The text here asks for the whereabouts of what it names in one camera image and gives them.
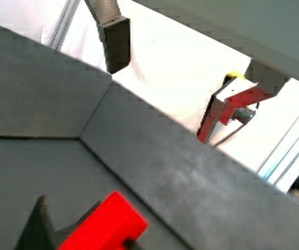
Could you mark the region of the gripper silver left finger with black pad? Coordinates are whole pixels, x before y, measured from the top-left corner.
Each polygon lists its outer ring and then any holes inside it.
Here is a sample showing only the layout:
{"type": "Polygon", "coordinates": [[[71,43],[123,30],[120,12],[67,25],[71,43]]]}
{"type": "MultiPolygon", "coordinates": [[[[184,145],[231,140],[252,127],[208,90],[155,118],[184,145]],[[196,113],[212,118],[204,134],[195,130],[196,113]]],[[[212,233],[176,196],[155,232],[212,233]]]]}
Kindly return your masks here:
{"type": "Polygon", "coordinates": [[[131,20],[121,15],[117,0],[85,0],[104,47],[107,71],[113,74],[131,62],[131,20]]]}

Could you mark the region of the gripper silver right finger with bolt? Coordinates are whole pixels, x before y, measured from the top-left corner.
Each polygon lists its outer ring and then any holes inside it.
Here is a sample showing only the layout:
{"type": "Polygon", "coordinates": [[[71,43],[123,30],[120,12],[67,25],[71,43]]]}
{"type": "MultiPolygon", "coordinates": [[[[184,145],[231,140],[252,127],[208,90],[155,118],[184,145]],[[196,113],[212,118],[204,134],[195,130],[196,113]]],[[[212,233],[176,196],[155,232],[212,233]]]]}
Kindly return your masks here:
{"type": "Polygon", "coordinates": [[[220,122],[223,125],[227,125],[231,120],[237,120],[243,125],[247,125],[256,114],[249,109],[249,105],[259,104],[261,101],[275,97],[290,80],[284,73],[261,62],[251,60],[241,79],[249,80],[253,86],[220,100],[219,95],[232,86],[237,78],[236,73],[228,73],[221,87],[211,95],[208,108],[197,131],[197,139],[205,144],[209,142],[209,136],[216,123],[220,122]]]}

